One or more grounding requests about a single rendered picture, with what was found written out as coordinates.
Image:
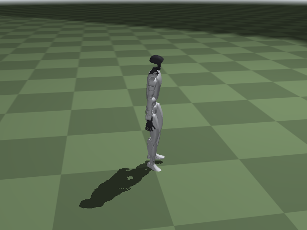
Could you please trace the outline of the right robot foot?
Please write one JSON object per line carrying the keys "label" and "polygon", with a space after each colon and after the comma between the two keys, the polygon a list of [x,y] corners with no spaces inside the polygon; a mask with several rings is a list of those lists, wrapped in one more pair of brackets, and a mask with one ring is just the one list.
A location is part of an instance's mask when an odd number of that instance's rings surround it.
{"label": "right robot foot", "polygon": [[150,164],[150,162],[147,162],[147,167],[149,167],[149,168],[151,168],[152,170],[157,171],[157,172],[161,171],[161,169],[158,168],[155,164],[153,164],[153,166],[152,166],[152,165]]}

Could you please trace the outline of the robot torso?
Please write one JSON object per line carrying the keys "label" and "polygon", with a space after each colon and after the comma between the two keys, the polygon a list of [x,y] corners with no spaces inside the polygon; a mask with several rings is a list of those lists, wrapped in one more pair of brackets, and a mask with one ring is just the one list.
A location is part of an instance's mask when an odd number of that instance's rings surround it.
{"label": "robot torso", "polygon": [[[153,97],[154,97],[156,100],[158,99],[159,92],[160,92],[160,87],[161,87],[161,84],[162,84],[162,77],[161,77],[160,71],[159,71],[159,70],[157,70],[157,71],[159,72],[159,74],[156,74],[157,72],[154,72],[154,74],[148,74],[148,77],[147,77],[146,98],[148,98],[148,88],[149,88],[148,82],[149,82],[149,79],[150,79],[151,77],[154,77],[154,78],[156,78],[156,80],[157,80],[157,84],[156,84],[156,87],[155,87],[155,91],[154,91]],[[153,106],[154,106],[154,107],[153,107],[153,114],[155,114],[156,111],[157,111],[157,107],[158,107],[156,101],[155,101],[155,103],[153,103]],[[147,112],[148,112],[148,111],[147,111],[147,107],[146,107],[146,113],[147,113]]]}

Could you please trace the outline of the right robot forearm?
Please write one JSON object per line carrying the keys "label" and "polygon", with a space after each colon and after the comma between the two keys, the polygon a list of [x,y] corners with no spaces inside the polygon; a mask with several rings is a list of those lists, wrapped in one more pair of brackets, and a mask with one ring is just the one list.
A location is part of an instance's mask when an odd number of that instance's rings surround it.
{"label": "right robot forearm", "polygon": [[152,115],[153,115],[153,101],[151,98],[148,99],[147,101],[147,120],[151,120]]}

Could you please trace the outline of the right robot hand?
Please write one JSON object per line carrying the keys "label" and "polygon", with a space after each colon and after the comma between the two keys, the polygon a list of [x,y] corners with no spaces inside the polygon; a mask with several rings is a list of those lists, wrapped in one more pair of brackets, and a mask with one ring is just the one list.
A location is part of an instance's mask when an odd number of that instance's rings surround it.
{"label": "right robot hand", "polygon": [[153,126],[152,121],[153,121],[153,117],[151,118],[151,120],[147,120],[145,130],[153,131],[152,127],[155,129],[155,127]]}

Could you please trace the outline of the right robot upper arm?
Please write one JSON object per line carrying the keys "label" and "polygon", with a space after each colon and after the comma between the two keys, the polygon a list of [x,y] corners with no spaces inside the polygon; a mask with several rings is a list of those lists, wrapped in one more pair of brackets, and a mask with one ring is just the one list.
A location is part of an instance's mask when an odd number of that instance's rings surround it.
{"label": "right robot upper arm", "polygon": [[[156,78],[151,77],[151,78],[149,79],[149,82],[148,82],[149,88],[148,88],[148,98],[147,98],[147,100],[148,100],[149,98],[151,98],[152,101],[153,101],[153,103],[155,103],[155,101],[156,101],[156,99],[153,97],[154,91],[155,91],[155,87],[156,87],[156,84],[157,84]],[[153,104],[153,103],[152,103],[152,104]]]}

